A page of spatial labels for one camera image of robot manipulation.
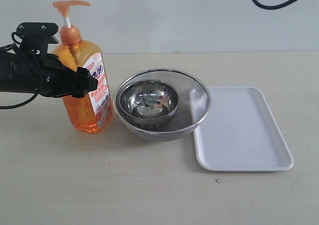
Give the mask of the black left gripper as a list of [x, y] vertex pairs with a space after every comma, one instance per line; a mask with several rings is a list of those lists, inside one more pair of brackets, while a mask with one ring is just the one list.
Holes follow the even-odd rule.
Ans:
[[55, 54], [32, 54], [36, 71], [37, 86], [33, 98], [38, 95], [51, 98], [60, 98], [71, 95], [75, 98], [84, 98], [89, 92], [98, 87], [98, 80], [90, 71], [83, 67], [73, 70], [65, 66]]

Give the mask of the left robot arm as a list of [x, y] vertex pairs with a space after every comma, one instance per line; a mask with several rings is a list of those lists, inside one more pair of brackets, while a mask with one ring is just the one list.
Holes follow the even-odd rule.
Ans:
[[0, 50], [1, 92], [83, 98], [98, 87], [98, 80], [86, 68], [73, 70], [57, 55], [22, 52], [16, 45], [12, 46], [14, 53]]

